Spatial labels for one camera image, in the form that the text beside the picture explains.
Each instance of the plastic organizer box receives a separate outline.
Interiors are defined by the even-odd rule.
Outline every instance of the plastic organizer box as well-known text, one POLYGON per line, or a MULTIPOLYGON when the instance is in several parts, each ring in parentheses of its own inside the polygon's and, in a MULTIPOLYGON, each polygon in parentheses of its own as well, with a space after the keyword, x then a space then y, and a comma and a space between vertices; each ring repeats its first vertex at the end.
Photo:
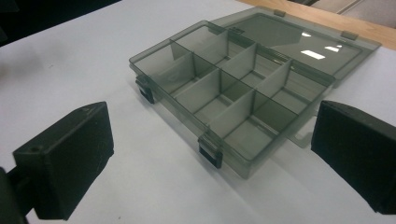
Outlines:
POLYGON ((255 7, 200 21, 132 57, 146 99, 162 103, 220 168, 248 178, 315 115, 325 93, 378 43, 255 7))

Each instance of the gray floor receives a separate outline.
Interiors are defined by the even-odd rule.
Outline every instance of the gray floor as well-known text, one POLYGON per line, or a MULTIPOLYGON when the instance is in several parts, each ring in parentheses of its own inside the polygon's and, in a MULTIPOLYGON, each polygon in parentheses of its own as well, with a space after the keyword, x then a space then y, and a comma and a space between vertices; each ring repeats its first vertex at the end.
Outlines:
POLYGON ((312 7, 396 28, 396 0, 319 0, 312 7))

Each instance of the transparent lid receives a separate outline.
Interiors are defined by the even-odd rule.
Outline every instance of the transparent lid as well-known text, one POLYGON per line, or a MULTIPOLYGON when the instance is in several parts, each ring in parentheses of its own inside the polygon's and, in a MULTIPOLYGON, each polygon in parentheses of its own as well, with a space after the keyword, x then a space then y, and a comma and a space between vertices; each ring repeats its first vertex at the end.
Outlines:
POLYGON ((254 7, 213 21, 280 54, 342 79, 380 43, 254 7))

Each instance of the white tabletop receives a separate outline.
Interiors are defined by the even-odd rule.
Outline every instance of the white tabletop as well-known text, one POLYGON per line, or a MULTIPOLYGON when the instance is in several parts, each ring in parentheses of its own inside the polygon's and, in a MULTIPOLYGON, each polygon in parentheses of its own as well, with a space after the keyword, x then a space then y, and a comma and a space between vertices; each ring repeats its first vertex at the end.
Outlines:
MULTIPOLYGON (((128 59, 231 0, 124 0, 0 48, 0 166, 72 110, 107 101, 115 154, 67 223, 396 223, 309 148, 287 141, 249 180, 217 170, 197 138, 134 84, 128 59)), ((380 48, 327 99, 396 125, 396 51, 380 48)), ((38 220, 31 223, 64 223, 38 220)))

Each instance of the wooden surface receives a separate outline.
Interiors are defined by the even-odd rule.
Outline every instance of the wooden surface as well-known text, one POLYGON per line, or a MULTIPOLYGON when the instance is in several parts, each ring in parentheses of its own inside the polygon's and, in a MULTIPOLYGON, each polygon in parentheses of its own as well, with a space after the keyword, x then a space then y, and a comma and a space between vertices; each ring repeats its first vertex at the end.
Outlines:
POLYGON ((337 15, 314 7, 288 2, 286 0, 239 0, 261 7, 286 11, 301 19, 319 23, 337 30, 347 30, 365 38, 380 42, 384 47, 396 50, 396 29, 377 25, 368 21, 337 15))

